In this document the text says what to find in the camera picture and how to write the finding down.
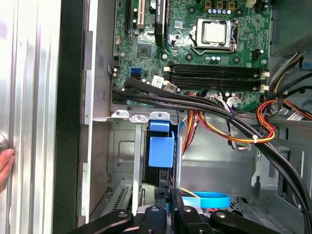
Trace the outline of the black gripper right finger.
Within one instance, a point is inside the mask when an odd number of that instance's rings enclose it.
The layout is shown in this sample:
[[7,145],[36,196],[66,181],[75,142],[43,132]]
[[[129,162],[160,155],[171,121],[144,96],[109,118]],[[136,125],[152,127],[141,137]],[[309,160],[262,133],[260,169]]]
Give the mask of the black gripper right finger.
[[171,215],[175,234],[276,234],[275,230],[227,210],[216,210],[206,217],[192,206],[185,206],[179,189],[170,190]]

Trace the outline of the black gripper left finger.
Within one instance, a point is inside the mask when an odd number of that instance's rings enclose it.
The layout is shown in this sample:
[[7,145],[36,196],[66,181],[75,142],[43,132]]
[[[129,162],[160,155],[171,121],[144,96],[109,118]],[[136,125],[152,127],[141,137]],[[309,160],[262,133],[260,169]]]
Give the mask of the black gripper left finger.
[[167,226],[166,206],[169,191],[155,189],[155,203],[138,208],[134,215],[128,210],[112,211],[94,221],[76,228],[71,234],[165,234]]

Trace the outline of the person's bare hand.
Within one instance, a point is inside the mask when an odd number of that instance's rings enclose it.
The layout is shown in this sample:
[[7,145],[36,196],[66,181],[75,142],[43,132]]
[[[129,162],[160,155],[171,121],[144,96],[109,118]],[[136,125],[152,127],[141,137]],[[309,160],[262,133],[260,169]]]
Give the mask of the person's bare hand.
[[14,163],[14,150],[7,149],[0,154],[0,192],[5,188],[5,184]]

